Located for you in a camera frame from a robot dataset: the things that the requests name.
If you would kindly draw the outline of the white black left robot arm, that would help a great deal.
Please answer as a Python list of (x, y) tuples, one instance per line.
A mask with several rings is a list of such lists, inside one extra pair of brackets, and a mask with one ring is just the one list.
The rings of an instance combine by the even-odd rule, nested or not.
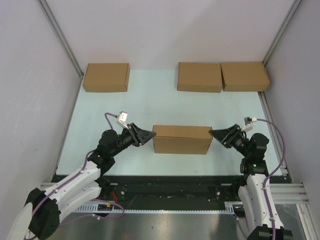
[(46, 240), (74, 210), (93, 199), (110, 196), (110, 181), (103, 175), (115, 164), (114, 157), (130, 146), (140, 147), (156, 136), (130, 123), (118, 134), (104, 131), (96, 149), (87, 153), (83, 166), (45, 190), (33, 189), (26, 202), (32, 203), (28, 230), (39, 240)]

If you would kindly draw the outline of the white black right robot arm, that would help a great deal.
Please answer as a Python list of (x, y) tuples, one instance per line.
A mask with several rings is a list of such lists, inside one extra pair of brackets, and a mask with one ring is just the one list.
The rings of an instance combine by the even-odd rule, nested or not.
[(262, 133), (255, 133), (248, 139), (246, 131), (237, 124), (209, 133), (225, 148), (234, 148), (243, 155), (240, 172), (244, 183), (233, 185), (230, 194), (243, 204), (249, 233), (247, 239), (292, 240), (293, 233), (285, 229), (271, 194), (270, 178), (273, 174), (269, 173), (264, 160), (269, 139)]

